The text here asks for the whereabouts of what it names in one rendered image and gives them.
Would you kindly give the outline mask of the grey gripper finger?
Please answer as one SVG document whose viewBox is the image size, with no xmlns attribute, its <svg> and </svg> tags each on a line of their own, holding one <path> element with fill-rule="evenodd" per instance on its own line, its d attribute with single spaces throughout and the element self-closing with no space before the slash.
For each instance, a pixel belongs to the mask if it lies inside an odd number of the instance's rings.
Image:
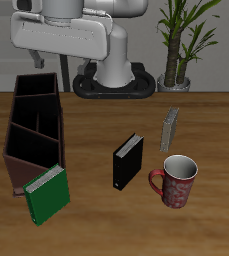
<svg viewBox="0 0 229 256">
<path fill-rule="evenodd" d="M 40 57 L 39 53 L 36 50 L 29 49 L 29 53 L 34 60 L 34 66 L 38 69 L 44 68 L 44 60 Z"/>
<path fill-rule="evenodd" d="M 77 74 L 78 75 L 84 75 L 84 70 L 86 68 L 86 66 L 90 63 L 91 59 L 83 59 L 84 63 L 79 65 L 77 68 Z"/>
</svg>

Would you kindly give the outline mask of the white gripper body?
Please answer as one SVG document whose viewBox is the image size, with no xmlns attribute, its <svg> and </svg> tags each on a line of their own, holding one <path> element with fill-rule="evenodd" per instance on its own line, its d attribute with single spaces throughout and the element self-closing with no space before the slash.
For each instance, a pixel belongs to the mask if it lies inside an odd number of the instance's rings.
<svg viewBox="0 0 229 256">
<path fill-rule="evenodd" d="M 11 17 L 11 41 L 15 47 L 104 60 L 109 54 L 110 15 L 83 15 L 66 27 L 46 23 L 40 14 L 15 12 Z"/>
</svg>

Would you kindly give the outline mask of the dark brown desk caddy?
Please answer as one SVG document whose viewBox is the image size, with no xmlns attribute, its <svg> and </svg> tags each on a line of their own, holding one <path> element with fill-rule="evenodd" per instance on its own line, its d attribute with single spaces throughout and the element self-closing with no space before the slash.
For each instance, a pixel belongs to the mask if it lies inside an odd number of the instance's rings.
<svg viewBox="0 0 229 256">
<path fill-rule="evenodd" d="M 55 164 L 65 168 L 64 150 L 57 74 L 18 75 L 3 149 L 13 196 Z"/>
</svg>

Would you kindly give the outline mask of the grey book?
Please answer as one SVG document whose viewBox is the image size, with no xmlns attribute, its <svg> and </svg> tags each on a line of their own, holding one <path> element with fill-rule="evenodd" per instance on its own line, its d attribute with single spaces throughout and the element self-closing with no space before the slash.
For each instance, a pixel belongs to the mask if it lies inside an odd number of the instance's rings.
<svg viewBox="0 0 229 256">
<path fill-rule="evenodd" d="M 168 152 L 175 135 L 179 109 L 170 107 L 163 121 L 160 150 Z"/>
</svg>

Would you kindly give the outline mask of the black book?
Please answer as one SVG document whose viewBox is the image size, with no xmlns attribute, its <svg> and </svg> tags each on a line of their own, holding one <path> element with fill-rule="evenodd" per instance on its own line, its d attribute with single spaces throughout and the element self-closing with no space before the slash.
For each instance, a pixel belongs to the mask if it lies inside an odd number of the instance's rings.
<svg viewBox="0 0 229 256">
<path fill-rule="evenodd" d="M 121 191 L 140 171 L 144 137 L 133 134 L 113 153 L 113 187 Z"/>
</svg>

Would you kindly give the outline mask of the green book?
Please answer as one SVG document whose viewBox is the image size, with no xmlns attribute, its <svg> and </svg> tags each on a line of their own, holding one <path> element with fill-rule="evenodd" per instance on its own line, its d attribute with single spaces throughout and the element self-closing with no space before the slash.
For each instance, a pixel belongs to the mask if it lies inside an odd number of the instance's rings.
<svg viewBox="0 0 229 256">
<path fill-rule="evenodd" d="M 32 221 L 40 226 L 70 202 L 66 170 L 54 165 L 23 186 Z"/>
</svg>

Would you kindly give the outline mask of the green pot plant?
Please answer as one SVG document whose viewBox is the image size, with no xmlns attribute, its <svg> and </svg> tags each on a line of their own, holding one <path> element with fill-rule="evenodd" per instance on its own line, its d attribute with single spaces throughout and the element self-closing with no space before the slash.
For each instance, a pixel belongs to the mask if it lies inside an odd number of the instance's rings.
<svg viewBox="0 0 229 256">
<path fill-rule="evenodd" d="M 209 0 L 202 4 L 202 1 L 199 0 L 191 10 L 188 10 L 187 0 L 168 0 L 169 13 L 161 9 L 165 18 L 158 22 L 158 26 L 163 24 L 167 29 L 166 32 L 162 31 L 162 35 L 168 54 L 165 73 L 157 79 L 159 92 L 188 92 L 191 86 L 190 79 L 185 76 L 188 63 L 192 60 L 200 60 L 197 54 L 201 50 L 217 44 L 217 41 L 211 41 L 215 28 L 199 38 L 205 21 L 194 28 L 190 27 L 190 24 L 203 13 L 221 2 L 221 0 Z"/>
</svg>

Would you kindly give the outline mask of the red patterned mug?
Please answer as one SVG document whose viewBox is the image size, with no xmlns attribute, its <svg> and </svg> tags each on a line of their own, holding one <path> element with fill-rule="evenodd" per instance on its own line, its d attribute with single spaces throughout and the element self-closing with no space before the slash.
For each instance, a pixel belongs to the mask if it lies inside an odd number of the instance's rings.
<svg viewBox="0 0 229 256">
<path fill-rule="evenodd" d="M 184 155 L 172 155 L 164 161 L 163 169 L 155 169 L 149 173 L 148 180 L 166 206 L 179 209 L 186 205 L 197 173 L 198 167 L 194 160 Z M 153 178 L 157 175 L 162 177 L 162 188 L 153 183 Z"/>
</svg>

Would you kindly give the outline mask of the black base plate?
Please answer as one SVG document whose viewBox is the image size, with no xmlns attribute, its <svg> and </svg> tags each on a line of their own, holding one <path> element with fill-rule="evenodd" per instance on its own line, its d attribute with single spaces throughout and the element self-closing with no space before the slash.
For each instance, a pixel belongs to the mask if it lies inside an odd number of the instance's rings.
<svg viewBox="0 0 229 256">
<path fill-rule="evenodd" d="M 155 79 L 145 71 L 140 62 L 131 63 L 135 79 L 121 88 L 108 88 L 93 79 L 96 64 L 89 63 L 83 75 L 77 75 L 73 80 L 73 91 L 85 99 L 143 99 L 150 97 L 156 88 Z"/>
</svg>

